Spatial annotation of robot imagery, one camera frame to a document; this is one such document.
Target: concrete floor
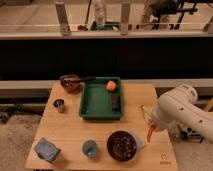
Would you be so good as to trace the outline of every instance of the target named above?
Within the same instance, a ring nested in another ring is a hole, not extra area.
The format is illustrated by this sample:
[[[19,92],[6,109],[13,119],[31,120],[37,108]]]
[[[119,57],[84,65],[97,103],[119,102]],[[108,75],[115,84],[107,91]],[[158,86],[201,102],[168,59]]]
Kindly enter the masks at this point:
[[[17,115],[0,124],[0,171],[30,171],[24,165],[40,119]],[[182,141],[175,137],[175,128],[169,131],[179,171],[213,170],[213,144]]]

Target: blue object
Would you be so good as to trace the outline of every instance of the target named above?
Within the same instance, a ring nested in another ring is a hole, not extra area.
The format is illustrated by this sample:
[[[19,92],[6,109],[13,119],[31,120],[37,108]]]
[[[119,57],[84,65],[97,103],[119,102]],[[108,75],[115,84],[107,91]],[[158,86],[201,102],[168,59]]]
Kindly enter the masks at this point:
[[[41,138],[38,144],[34,147],[35,152],[38,157],[52,163],[60,153],[60,149],[58,149],[53,143],[47,141],[45,138]]]

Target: bowl of nuts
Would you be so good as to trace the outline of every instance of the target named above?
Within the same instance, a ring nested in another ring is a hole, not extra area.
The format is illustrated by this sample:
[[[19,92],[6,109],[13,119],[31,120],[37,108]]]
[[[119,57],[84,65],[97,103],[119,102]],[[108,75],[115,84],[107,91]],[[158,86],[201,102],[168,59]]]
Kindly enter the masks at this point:
[[[116,131],[108,138],[107,150],[115,160],[128,161],[135,156],[137,143],[129,132]]]

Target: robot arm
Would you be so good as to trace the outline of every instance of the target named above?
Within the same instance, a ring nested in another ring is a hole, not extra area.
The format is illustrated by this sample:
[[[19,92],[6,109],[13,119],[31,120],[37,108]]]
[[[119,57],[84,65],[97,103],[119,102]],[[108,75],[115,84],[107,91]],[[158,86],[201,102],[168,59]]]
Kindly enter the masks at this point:
[[[185,84],[161,95],[158,107],[151,114],[148,142],[154,130],[165,129],[173,120],[185,124],[213,142],[213,116],[193,105],[197,98],[196,90]]]

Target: brown bowl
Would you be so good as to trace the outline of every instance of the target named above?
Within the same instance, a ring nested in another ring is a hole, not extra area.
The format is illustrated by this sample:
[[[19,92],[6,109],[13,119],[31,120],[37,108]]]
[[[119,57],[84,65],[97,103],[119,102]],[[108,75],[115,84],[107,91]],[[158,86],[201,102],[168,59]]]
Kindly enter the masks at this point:
[[[137,144],[130,133],[116,131],[108,138],[107,150],[115,160],[128,161],[135,156]]]
[[[72,79],[80,79],[80,78],[78,75],[75,74],[63,75],[60,77],[61,86],[68,93],[72,93],[81,87],[80,83],[70,81]]]

